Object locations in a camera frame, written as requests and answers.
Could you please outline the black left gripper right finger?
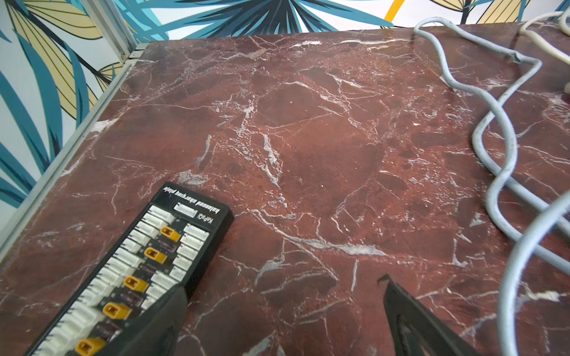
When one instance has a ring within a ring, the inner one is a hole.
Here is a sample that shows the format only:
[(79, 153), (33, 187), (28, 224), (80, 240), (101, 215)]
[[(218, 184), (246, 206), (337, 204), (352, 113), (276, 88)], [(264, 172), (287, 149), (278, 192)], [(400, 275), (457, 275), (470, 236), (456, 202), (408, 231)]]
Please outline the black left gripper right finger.
[(477, 355), (478, 352), (393, 281), (389, 274), (383, 303), (397, 355)]

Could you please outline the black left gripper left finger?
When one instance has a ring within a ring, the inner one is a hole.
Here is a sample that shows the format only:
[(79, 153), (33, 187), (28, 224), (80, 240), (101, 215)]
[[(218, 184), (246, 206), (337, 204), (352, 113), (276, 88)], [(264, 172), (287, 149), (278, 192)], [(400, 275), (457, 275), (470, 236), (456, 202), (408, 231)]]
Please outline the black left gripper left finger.
[(187, 294), (177, 284), (150, 306), (98, 355), (173, 355), (187, 309)]

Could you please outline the black balance charging board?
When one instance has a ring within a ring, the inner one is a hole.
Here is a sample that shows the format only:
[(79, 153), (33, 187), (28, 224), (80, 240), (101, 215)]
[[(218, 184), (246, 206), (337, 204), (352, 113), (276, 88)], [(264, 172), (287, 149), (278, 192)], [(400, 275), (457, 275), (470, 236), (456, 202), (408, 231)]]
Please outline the black balance charging board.
[(191, 297), (234, 220), (227, 205), (166, 182), (28, 349), (103, 355), (179, 287)]

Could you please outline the aluminium frame post left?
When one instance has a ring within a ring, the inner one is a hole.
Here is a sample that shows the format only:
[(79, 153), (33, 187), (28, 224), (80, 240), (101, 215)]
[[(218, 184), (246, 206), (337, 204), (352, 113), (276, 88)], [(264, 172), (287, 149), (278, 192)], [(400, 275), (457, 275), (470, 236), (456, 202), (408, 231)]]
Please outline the aluminium frame post left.
[(121, 63), (138, 60), (142, 56), (148, 44), (136, 43), (115, 1), (81, 0), (80, 2)]

